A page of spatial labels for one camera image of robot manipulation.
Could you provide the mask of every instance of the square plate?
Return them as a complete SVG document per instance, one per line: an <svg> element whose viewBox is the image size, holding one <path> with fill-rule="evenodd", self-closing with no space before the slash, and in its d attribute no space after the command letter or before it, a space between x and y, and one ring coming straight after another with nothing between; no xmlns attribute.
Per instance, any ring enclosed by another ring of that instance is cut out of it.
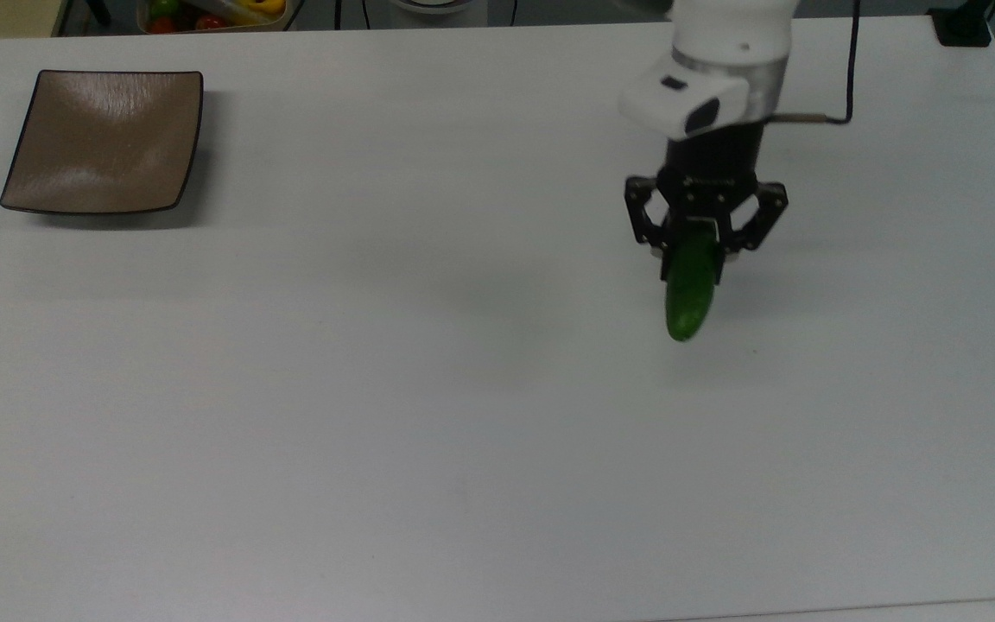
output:
<svg viewBox="0 0 995 622"><path fill-rule="evenodd" d="M42 71L0 205L36 213L174 207L201 118L199 72Z"/></svg>

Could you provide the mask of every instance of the white table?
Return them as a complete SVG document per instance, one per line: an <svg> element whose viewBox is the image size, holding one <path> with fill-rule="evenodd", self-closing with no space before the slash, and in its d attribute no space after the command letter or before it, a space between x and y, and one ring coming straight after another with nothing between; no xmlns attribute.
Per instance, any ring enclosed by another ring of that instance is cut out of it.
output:
<svg viewBox="0 0 995 622"><path fill-rule="evenodd" d="M841 110L846 20L782 110ZM0 41L201 70L185 204L0 208L0 619L633 621L995 599L995 48L862 24L854 123L695 342L621 188L664 24Z"/></svg>

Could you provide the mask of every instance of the green vegetable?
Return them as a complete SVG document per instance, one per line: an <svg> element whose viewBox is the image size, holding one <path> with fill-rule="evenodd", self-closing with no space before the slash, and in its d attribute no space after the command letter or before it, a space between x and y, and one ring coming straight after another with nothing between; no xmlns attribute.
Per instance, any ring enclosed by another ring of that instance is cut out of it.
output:
<svg viewBox="0 0 995 622"><path fill-rule="evenodd" d="M675 341L694 337L712 306L716 287L716 232L691 225L674 250L667 272L667 332Z"/></svg>

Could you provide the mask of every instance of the black cable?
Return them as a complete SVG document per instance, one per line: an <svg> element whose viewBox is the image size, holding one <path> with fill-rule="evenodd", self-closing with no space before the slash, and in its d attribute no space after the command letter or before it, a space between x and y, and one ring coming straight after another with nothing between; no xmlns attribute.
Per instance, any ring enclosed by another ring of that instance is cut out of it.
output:
<svg viewBox="0 0 995 622"><path fill-rule="evenodd" d="M846 117L827 117L827 123L846 125L854 114L854 56L858 55L858 22L862 16L862 0L854 0L850 21L850 51L846 53Z"/></svg>
<svg viewBox="0 0 995 622"><path fill-rule="evenodd" d="M846 53L846 117L834 118L826 114L779 113L771 115L771 123L829 123L846 125L854 113L854 59L858 55L858 23L862 16L862 0L854 0L850 22L850 50Z"/></svg>

